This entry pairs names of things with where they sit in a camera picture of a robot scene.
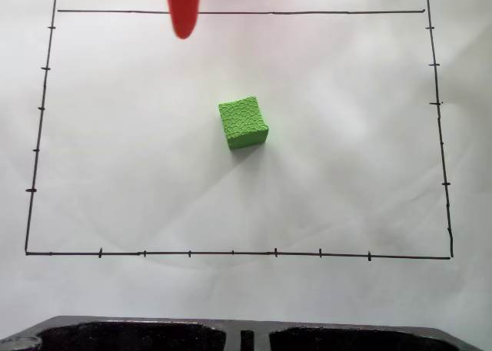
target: white paper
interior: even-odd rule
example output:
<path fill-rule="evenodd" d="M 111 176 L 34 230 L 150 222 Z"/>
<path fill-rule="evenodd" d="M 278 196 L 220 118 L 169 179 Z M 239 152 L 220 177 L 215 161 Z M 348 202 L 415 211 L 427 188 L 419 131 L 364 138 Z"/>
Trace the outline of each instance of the white paper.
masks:
<path fill-rule="evenodd" d="M 1 0 L 7 336 L 54 315 L 432 326 L 487 349 L 490 0 L 431 0 L 451 222 L 445 261 L 25 257 L 52 0 Z M 165 0 L 58 0 L 164 11 Z M 449 256 L 427 0 L 201 0 L 203 12 L 56 12 L 29 251 Z M 218 104 L 270 133 L 229 151 Z"/>

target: green foam block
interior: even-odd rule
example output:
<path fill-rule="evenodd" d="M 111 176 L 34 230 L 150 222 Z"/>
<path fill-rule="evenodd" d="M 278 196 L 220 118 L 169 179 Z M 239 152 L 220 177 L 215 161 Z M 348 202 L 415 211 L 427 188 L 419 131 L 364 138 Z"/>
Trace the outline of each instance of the green foam block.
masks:
<path fill-rule="evenodd" d="M 255 96 L 218 105 L 229 149 L 263 144 L 268 126 L 261 116 Z"/>

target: red object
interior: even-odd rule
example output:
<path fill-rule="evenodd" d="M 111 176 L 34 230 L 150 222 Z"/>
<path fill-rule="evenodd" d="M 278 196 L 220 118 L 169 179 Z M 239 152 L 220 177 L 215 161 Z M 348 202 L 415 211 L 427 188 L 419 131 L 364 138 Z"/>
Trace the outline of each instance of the red object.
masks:
<path fill-rule="evenodd" d="M 187 38 L 197 23 L 200 0 L 168 0 L 172 25 L 179 38 Z"/>

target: green cube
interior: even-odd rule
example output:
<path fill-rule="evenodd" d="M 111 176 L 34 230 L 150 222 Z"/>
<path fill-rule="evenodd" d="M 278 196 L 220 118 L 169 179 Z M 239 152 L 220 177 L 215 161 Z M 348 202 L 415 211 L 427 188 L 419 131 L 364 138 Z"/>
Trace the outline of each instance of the green cube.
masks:
<path fill-rule="evenodd" d="M 268 126 L 261 116 L 255 96 L 218 105 L 229 149 L 263 144 Z"/>

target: hand-drawn grid border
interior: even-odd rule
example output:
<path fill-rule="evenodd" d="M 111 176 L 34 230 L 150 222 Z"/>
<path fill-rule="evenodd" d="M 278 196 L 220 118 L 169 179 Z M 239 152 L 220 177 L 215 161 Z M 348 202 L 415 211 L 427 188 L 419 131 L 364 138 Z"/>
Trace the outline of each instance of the hand-drawn grid border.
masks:
<path fill-rule="evenodd" d="M 440 155 L 442 160 L 443 167 L 443 177 L 444 182 L 442 185 L 444 186 L 444 191 L 446 194 L 446 211 L 447 211 L 447 231 L 449 233 L 450 238 L 450 257 L 422 257 L 422 256 L 400 256 L 400 255 L 373 255 L 370 251 L 367 254 L 356 254 L 356 253 L 323 253 L 321 249 L 318 252 L 310 252 L 310 253 L 301 253 L 301 252 L 287 252 L 287 251 L 278 251 L 277 248 L 274 251 L 135 251 L 135 252 L 127 252 L 127 253 L 104 253 L 102 248 L 98 252 L 32 252 L 28 250 L 29 243 L 29 232 L 31 230 L 31 217 L 32 217 L 32 205 L 34 203 L 34 196 L 36 193 L 36 175 L 38 173 L 38 160 L 39 160 L 39 152 L 40 152 L 40 143 L 41 143 L 41 134 L 42 134 L 42 125 L 43 125 L 43 117 L 45 115 L 45 99 L 46 99 L 46 84 L 48 81 L 48 71 L 50 71 L 49 67 L 49 59 L 50 54 L 52 52 L 52 39 L 53 39 L 53 30 L 55 27 L 55 13 L 56 11 L 56 1 L 53 0 L 53 9 L 52 9 L 52 23 L 48 26 L 50 30 L 49 34 L 49 43 L 48 43 L 48 54 L 46 58 L 46 65 L 42 67 L 42 70 L 45 71 L 45 80 L 43 83 L 43 94 L 42 94 L 42 102 L 41 107 L 38 109 L 41 111 L 39 116 L 39 127 L 38 127 L 38 141 L 36 143 L 35 152 L 35 163 L 34 170 L 32 174 L 32 186 L 26 191 L 31 194 L 31 199 L 29 201 L 29 211 L 28 211 L 28 222 L 27 229 L 25 233 L 25 254 L 26 255 L 39 255 L 39 256 L 97 256 L 99 258 L 103 256 L 141 256 L 146 257 L 147 255 L 275 255 L 278 256 L 311 256 L 311 257 L 363 257 L 367 258 L 369 261 L 372 258 L 388 258 L 388 259 L 428 259 L 428 260 L 449 260 L 451 257 L 454 257 L 453 252 L 453 233 L 451 230 L 451 218 L 450 218 L 450 204 L 449 204 L 449 190 L 448 187 L 450 183 L 448 182 L 446 175 L 446 162 L 444 160 L 444 142 L 442 129 L 440 125 L 440 106 L 441 102 L 439 99 L 439 83 L 437 79 L 437 67 L 439 64 L 436 62 L 436 51 L 434 47 L 434 35 L 433 30 L 434 26 L 432 25 L 431 20 L 431 2 L 427 0 L 427 15 L 429 25 L 426 27 L 429 30 L 430 34 L 430 46 L 432 48 L 432 57 L 433 63 L 430 64 L 431 67 L 434 67 L 434 82 L 435 82 L 435 94 L 436 100 L 435 102 L 431 102 L 429 104 L 435 105 L 437 108 L 437 127 L 439 129 L 439 142 L 440 142 Z M 113 13 L 141 13 L 141 14 L 162 14 L 167 15 L 169 12 L 156 12 L 156 11 L 102 11 L 102 10 L 67 10 L 60 9 L 58 12 L 85 12 L 85 13 L 100 13 L 100 12 L 113 12 Z M 349 12 L 349 11 L 304 11 L 304 12 L 200 12 L 201 15 L 373 15 L 373 14 L 414 14 L 414 13 L 424 13 L 425 9 L 420 11 L 360 11 L 360 12 Z"/>

